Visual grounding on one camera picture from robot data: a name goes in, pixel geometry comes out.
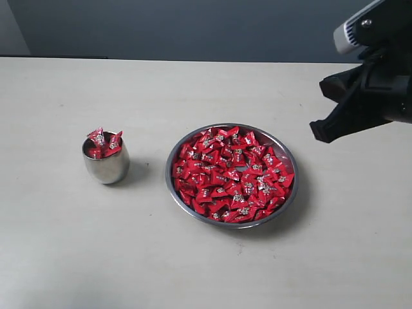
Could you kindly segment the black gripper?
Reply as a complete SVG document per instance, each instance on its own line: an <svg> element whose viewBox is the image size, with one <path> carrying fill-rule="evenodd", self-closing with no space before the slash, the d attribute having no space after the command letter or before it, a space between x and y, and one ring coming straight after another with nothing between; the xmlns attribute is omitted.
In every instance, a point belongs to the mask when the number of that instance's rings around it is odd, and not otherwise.
<svg viewBox="0 0 412 309"><path fill-rule="evenodd" d="M399 48L366 48L362 66L325 77L324 97L337 106L323 120L310 122L316 140L334 140L383 126L411 123L411 52ZM352 88L360 77L360 89Z"/></svg>

